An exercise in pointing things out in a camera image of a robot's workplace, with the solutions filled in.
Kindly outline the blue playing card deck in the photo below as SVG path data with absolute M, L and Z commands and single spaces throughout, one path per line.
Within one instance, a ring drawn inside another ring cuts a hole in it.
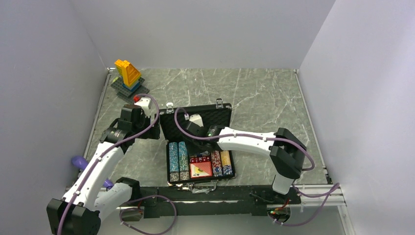
M 198 157 L 210 156 L 210 152 L 209 151 L 204 151 L 204 152 L 198 153 L 197 156 Z

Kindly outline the black poker chip case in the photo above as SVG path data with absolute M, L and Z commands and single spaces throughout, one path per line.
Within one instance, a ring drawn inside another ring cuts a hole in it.
M 215 104 L 160 111 L 159 124 L 167 141 L 167 183 L 170 186 L 229 180 L 236 176 L 231 151 L 224 153 L 204 137 L 219 134 L 231 122 L 232 105 L 217 99 Z

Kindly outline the red playing card deck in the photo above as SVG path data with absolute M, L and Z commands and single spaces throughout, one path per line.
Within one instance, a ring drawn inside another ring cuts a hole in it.
M 211 177 L 212 175 L 211 162 L 190 163 L 190 177 L 192 179 Z

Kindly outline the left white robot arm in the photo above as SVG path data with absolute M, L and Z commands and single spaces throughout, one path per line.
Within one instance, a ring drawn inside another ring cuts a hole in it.
M 104 219 L 117 207 L 140 201 L 139 181 L 119 178 L 102 192 L 109 174 L 136 139 L 159 139 L 157 116 L 149 104 L 126 104 L 120 117 L 102 133 L 95 154 L 75 184 L 61 199 L 51 199 L 46 207 L 54 235 L 95 235 Z

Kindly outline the red die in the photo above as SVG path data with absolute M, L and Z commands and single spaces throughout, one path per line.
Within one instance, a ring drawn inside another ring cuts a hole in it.
M 190 162 L 191 163 L 200 163 L 202 161 L 203 161 L 203 158 L 201 158 L 201 157 L 193 157 L 193 158 L 190 158 Z
M 202 156 L 199 157 L 199 162 L 210 162 L 211 161 L 211 157 L 210 156 Z

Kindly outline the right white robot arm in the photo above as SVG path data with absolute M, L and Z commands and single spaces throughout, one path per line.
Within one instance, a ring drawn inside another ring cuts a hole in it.
M 304 171 L 304 159 L 309 157 L 306 147 L 286 128 L 279 128 L 277 132 L 255 133 L 223 125 L 206 128 L 188 121 L 183 134 L 202 150 L 242 151 L 270 158 L 277 170 L 270 198 L 278 204 L 289 197 L 293 182 Z

